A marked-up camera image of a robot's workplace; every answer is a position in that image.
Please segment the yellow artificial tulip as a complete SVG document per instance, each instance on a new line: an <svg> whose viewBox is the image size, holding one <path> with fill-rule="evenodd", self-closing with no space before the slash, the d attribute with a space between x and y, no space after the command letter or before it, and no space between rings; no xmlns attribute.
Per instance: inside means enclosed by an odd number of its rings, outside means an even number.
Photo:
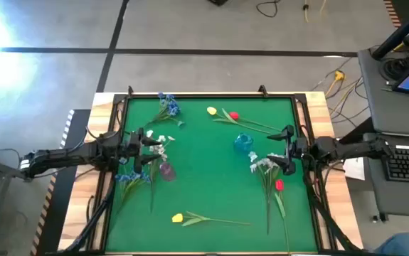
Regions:
<svg viewBox="0 0 409 256"><path fill-rule="evenodd" d="M236 225L250 225L249 223L234 221L234 220L224 220L224 219L216 219L216 218L209 218L203 215L199 215L196 213L192 213L186 211L185 213L177 213L171 217L171 221L173 223L180 223L182 227L203 223L203 222L218 222L218 223L229 223L229 224L236 224Z"/></svg>
<svg viewBox="0 0 409 256"><path fill-rule="evenodd" d="M223 122L223 123L233 124L232 122L229 122L226 119L226 116L222 112L222 108L220 110L218 110L215 107L207 107L206 111L210 116L212 116L214 122ZM259 127L259 126L256 126L254 124L245 123L243 126L240 126L238 124L233 124L233 125L237 125L239 127L250 129L250 130L253 130L253 131L256 131L256 132L261 132L263 134L270 134L270 132L264 130L264 127Z"/></svg>

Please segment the black metal rig frame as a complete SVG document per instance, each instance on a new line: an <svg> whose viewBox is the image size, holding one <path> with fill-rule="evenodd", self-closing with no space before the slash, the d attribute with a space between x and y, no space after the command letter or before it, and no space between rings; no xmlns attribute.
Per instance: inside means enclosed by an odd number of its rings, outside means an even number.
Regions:
<svg viewBox="0 0 409 256"><path fill-rule="evenodd" d="M84 124L97 132L118 128L117 125L110 124L110 118L114 103L125 95L124 92L97 92L94 95L90 109L71 110L65 126L63 143L75 138L74 127L81 127ZM178 92L176 95L213 99L251 96L257 100L264 99L261 92ZM334 136L334 128L323 92L269 92L266 98L271 99L274 96L288 95L295 96L299 123L309 126L309 131L306 132L308 137ZM326 196L329 212L342 232L354 245L362 248L363 243L347 180L344 173L339 170L342 167L340 164L329 171L328 180L323 183L326 186L325 191L321 194ZM81 177L72 184L63 229L58 242L59 249L64 249L70 245L84 228L87 203L95 204L99 202L95 198L90 199L99 191L98 186L102 186L101 191L103 192L106 192L109 188L109 176L107 174L99 175L96 171L87 172L88 168L88 166L77 167L76 174L80 174Z"/></svg>

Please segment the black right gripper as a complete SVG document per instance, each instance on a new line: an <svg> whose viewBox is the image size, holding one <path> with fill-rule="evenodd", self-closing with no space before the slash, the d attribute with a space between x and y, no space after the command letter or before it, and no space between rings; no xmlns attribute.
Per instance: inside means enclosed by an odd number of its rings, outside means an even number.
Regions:
<svg viewBox="0 0 409 256"><path fill-rule="evenodd" d="M286 176L290 176L296 172L295 163L292 159L301 159L303 153L307 151L307 138L298 137L293 141L293 135L294 127L287 125L281 133L267 136L267 138L271 140L282 141L285 139L286 141L286 158L276 155L267 156L271 162L277 164L279 167L284 167L284 175Z"/></svg>

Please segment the black striped floor plate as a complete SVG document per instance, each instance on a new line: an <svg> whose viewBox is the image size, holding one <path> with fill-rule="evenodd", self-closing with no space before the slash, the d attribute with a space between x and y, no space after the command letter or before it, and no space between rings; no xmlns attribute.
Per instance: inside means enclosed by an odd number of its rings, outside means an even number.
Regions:
<svg viewBox="0 0 409 256"><path fill-rule="evenodd" d="M82 141L90 110L71 110L65 123L61 148L73 148ZM28 256L44 256L58 250L77 168L70 167L49 176L45 201Z"/></svg>
<svg viewBox="0 0 409 256"><path fill-rule="evenodd" d="M409 21L409 0L383 0L395 28Z"/></svg>

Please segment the white artificial flower bunch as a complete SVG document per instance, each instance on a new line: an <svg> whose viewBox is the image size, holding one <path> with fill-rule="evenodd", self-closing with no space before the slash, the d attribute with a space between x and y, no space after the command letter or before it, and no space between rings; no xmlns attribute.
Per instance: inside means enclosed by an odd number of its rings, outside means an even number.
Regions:
<svg viewBox="0 0 409 256"><path fill-rule="evenodd" d="M248 157L250 158L250 172L260 179L265 196L267 234L270 232L270 206L272 193L280 171L280 166L270 160L269 156L275 155L269 154L267 157L261 158L254 151L251 151L248 154Z"/></svg>
<svg viewBox="0 0 409 256"><path fill-rule="evenodd" d="M170 142L175 141L175 138L171 136L159 135L156 139L160 145L150 146L149 150L153 154L158 154L160 157L149 163L149 180L150 180L150 204L149 211L153 213L154 211L154 197L155 197L155 186L156 180L160 173L161 164L167 162L168 156L166 154L166 147Z"/></svg>

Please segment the blue artificial flower bunch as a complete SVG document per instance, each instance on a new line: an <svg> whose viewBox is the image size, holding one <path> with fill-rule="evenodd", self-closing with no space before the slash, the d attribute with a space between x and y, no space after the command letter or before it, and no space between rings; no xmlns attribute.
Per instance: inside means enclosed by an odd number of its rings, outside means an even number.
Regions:
<svg viewBox="0 0 409 256"><path fill-rule="evenodd" d="M142 168L142 172L137 174L134 170L131 170L126 174L117 174L115 176L116 182L121 188L120 192L120 203L117 208L116 213L119 214L124 208L124 205L130 199L131 195L144 184L151 185L151 164L147 164L147 167Z"/></svg>
<svg viewBox="0 0 409 256"><path fill-rule="evenodd" d="M173 94L158 93L159 111L144 125L144 128L163 121L174 121L178 127L184 126L185 122L179 119L181 108Z"/></svg>

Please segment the thick black pole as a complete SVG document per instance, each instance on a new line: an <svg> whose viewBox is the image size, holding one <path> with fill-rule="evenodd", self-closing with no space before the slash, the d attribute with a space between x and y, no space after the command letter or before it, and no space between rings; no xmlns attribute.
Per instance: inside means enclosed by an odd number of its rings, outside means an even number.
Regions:
<svg viewBox="0 0 409 256"><path fill-rule="evenodd" d="M374 52L371 57L380 60L387 53L391 52L396 46L403 42L403 39L409 34L409 21L397 28Z"/></svg>

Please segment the grey computer cart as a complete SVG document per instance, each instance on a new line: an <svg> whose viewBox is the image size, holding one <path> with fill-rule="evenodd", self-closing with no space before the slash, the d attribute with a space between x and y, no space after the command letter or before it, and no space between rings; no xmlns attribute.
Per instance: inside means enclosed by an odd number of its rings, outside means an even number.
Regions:
<svg viewBox="0 0 409 256"><path fill-rule="evenodd" d="M379 72L381 63L371 57L369 50L357 53L368 97L373 129L363 138L376 135L392 146L409 146L409 95L394 92ZM389 181L383 162L364 159L366 178L371 182L379 213L409 216L409 182Z"/></svg>

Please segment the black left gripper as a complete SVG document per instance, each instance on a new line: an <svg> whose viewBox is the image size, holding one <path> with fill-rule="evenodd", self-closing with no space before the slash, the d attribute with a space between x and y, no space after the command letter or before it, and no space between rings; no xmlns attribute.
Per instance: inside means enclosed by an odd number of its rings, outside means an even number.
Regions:
<svg viewBox="0 0 409 256"><path fill-rule="evenodd" d="M158 146L158 142L150 137L144 137L144 129L139 128L137 131L132 131L129 134L129 140L121 144L119 151L119 162L126 164L130 158L134 159L133 169L136 174L142 172L142 166L151 161L161 158L160 154L142 154L143 146Z"/></svg>

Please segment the green table mat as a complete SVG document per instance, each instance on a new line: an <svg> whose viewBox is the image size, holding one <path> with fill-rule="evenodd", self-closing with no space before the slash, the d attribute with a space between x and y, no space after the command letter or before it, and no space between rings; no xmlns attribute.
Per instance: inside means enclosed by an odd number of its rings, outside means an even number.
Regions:
<svg viewBox="0 0 409 256"><path fill-rule="evenodd" d="M241 117L282 129L295 124L288 98L180 99L178 127L163 121L146 127L154 137L171 136L166 147L169 163L176 172L173 181L156 180L154 211L150 213L150 185L138 188L116 213L121 188L115 192L111 211L108 252L283 252L287 250L283 219L276 201L270 206L270 232L266 229L266 204L260 179L250 172L248 154L234 149L233 142L244 132L237 125L214 122L206 109L224 108ZM129 102L126 128L143 127L159 110L157 99ZM282 154L283 142L268 134L249 131L253 151L261 158ZM314 224L302 171L283 179L283 200L287 214L290 250L317 250ZM234 220L250 225L203 222L186 227L171 217L186 211L209 218Z"/></svg>

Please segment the purple ribbed glass vase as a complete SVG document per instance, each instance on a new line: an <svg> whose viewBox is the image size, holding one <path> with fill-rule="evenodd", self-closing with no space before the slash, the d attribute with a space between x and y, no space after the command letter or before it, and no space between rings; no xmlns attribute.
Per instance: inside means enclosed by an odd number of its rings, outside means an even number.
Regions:
<svg viewBox="0 0 409 256"><path fill-rule="evenodd" d="M163 162L159 166L161 177L165 181L173 181L176 178L176 172L169 162Z"/></svg>

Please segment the blue embossed glass vase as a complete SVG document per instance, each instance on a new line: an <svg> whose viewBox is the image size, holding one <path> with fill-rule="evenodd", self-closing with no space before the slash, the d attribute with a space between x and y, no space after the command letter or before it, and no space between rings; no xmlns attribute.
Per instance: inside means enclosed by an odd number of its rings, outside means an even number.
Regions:
<svg viewBox="0 0 409 256"><path fill-rule="evenodd" d="M240 133L233 142L234 149L240 153L248 154L253 149L254 140L249 134Z"/></svg>

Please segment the person's leg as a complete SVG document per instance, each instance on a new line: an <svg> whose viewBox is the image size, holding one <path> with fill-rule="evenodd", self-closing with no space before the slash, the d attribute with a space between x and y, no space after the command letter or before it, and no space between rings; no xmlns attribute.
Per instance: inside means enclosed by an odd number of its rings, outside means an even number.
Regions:
<svg viewBox="0 0 409 256"><path fill-rule="evenodd" d="M374 253L409 256L409 233L397 233L378 246Z"/></svg>

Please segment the white paper sheet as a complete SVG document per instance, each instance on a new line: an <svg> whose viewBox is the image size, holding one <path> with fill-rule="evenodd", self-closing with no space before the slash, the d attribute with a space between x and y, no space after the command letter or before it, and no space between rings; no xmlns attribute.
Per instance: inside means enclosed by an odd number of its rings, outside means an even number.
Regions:
<svg viewBox="0 0 409 256"><path fill-rule="evenodd" d="M354 178L361 181L365 180L363 157L346 159L343 168L347 178Z"/></svg>

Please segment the red artificial tulip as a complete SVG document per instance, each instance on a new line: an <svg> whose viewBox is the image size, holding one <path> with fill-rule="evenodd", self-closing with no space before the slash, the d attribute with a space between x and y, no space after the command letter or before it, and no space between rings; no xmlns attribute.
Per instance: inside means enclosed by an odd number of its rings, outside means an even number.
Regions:
<svg viewBox="0 0 409 256"><path fill-rule="evenodd" d="M287 214L285 210L285 205L283 202L283 195L282 192L284 191L284 182L281 179L277 179L275 181L275 189L276 189L276 194L275 194L275 199L277 201L278 208L280 210L280 214L283 219L283 225L284 225L284 233L285 233L285 244L287 247L287 253L290 253L290 242L289 242L289 236L288 236L288 228L287 228Z"/></svg>
<svg viewBox="0 0 409 256"><path fill-rule="evenodd" d="M250 119L242 118L242 117L239 115L238 112L227 112L227 111L226 111L225 109L223 109L223 108L222 108L222 112L223 112L223 114L226 116L226 119L227 119L229 122L232 122L233 124L238 124L238 125L240 125L240 126L243 126L245 123L247 123L247 124L254 124L254 125L259 126L259 127L264 127L264 128L272 129L272 130L275 130L275 131L279 131L279 130L280 130L280 129L278 129L278 128L274 128L274 127L268 126L268 125L266 125L266 124L261 124L261 123L259 123L259 122L255 122L255 121L252 121L252 120L250 120Z"/></svg>

